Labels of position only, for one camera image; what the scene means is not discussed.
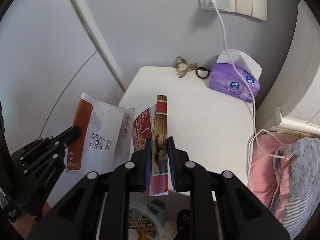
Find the person's left hand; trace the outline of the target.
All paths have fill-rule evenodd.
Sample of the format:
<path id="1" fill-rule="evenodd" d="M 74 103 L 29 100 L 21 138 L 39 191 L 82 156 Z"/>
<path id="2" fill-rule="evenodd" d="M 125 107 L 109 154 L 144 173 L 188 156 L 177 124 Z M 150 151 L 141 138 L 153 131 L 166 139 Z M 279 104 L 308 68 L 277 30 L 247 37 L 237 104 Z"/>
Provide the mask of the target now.
<path id="1" fill-rule="evenodd" d="M 36 216 L 31 216 L 22 212 L 17 220 L 14 223 L 11 222 L 11 224 L 23 239 L 27 239 L 29 233 L 33 229 L 33 222 L 35 218 Z"/>

